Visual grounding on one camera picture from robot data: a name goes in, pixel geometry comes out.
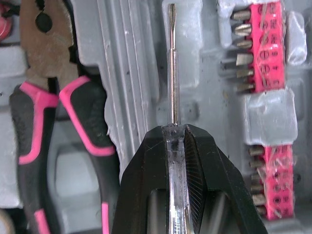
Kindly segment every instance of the pliers handle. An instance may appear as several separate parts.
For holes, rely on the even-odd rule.
[[[74,127],[88,150],[97,174],[102,230],[109,233],[119,190],[119,160],[107,137],[106,93],[82,76],[59,94]],[[34,234],[58,234],[60,227],[47,185],[47,156],[59,97],[24,82],[10,97],[18,139],[18,184],[26,217]]]

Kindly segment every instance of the bit holder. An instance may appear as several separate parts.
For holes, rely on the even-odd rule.
[[[248,65],[248,69],[237,71],[238,78],[247,77],[247,82],[238,90],[261,93],[285,89],[285,27],[281,1],[252,4],[247,10],[235,12],[232,19],[244,21],[234,32],[245,36],[237,46],[249,53],[237,56],[237,65]],[[249,154],[255,159],[250,166],[257,169],[260,177],[252,180],[251,187],[259,213],[268,220],[293,216],[292,146],[253,146]]]

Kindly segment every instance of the voltage tester screwdriver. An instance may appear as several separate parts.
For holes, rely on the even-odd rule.
[[[147,233],[148,200],[157,190],[166,194],[167,234],[198,234],[206,200],[220,191],[230,199],[242,234],[267,234],[239,170],[209,133],[180,123],[175,4],[169,5],[169,23],[168,125],[146,134],[126,168],[112,233]]]

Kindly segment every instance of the metal tip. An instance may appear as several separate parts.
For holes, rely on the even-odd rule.
[[[260,161],[260,160],[255,160],[255,161],[249,162],[249,166],[251,168],[259,168],[259,167],[263,167],[264,165],[265,165],[265,163],[263,161]]]
[[[264,190],[264,187],[262,184],[257,184],[257,185],[252,185],[250,187],[250,191],[253,192],[253,193],[259,193],[261,191]]]
[[[169,4],[170,50],[168,57],[168,123],[180,124],[179,77],[176,50],[176,5]]]
[[[261,180],[261,176],[258,173],[252,174],[251,175],[252,181],[259,182]]]
[[[267,202],[263,194],[253,195],[253,203],[255,206],[263,206]]]
[[[241,37],[250,36],[250,34],[252,33],[252,25],[250,23],[244,23],[240,26],[237,26],[234,29],[234,32],[236,35]]]
[[[264,148],[262,146],[255,146],[248,150],[250,156],[261,156],[264,154]]]
[[[253,46],[252,40],[240,40],[235,44],[240,49],[251,49]]]
[[[251,14],[250,10],[236,11],[231,15],[231,19],[241,21],[250,20]]]
[[[267,209],[264,206],[257,207],[257,211],[259,215],[266,215],[267,214]]]
[[[237,54],[236,66],[251,64],[254,61],[254,55],[251,53]]]
[[[252,77],[253,75],[254,75],[253,69],[240,69],[236,72],[237,78]]]
[[[246,92],[246,91],[251,91],[255,89],[255,84],[249,84],[249,83],[245,83],[245,84],[240,84],[239,86],[237,86],[237,91],[238,92]]]
[[[169,4],[170,48],[176,47],[176,5]]]

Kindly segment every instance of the screwdriver shaft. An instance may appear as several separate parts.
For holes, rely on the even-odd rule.
[[[179,80],[176,50],[176,5],[169,5],[170,50],[168,74],[169,124],[180,123]]]

